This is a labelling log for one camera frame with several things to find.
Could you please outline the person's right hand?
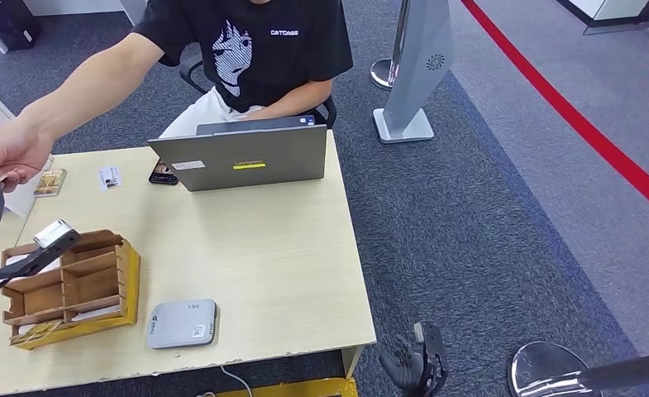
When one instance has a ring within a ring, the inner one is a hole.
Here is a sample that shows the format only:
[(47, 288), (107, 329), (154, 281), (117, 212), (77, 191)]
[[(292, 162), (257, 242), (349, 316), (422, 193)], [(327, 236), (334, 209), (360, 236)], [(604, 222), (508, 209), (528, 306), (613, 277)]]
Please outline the person's right hand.
[(24, 127), (18, 120), (0, 126), (0, 176), (3, 192), (11, 193), (38, 175), (50, 156), (55, 138)]

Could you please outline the person's left hand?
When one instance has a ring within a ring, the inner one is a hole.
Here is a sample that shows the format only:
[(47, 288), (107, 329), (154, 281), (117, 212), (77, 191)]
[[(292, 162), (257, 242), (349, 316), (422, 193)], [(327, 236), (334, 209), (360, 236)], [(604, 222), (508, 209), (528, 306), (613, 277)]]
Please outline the person's left hand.
[(266, 107), (266, 108), (258, 108), (253, 111), (250, 110), (244, 115), (244, 117), (241, 120), (242, 121), (264, 120), (264, 119), (276, 118), (278, 116), (279, 114), (277, 112), (274, 112), (270, 107)]

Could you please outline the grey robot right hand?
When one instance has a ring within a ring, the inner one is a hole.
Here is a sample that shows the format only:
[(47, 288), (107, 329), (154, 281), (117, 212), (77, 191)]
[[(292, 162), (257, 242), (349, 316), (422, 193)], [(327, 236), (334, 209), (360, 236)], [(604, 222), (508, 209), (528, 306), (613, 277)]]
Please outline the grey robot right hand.
[(403, 396), (418, 396), (422, 379), (422, 354), (416, 352), (402, 335), (394, 337), (394, 347), (382, 350), (379, 363)]

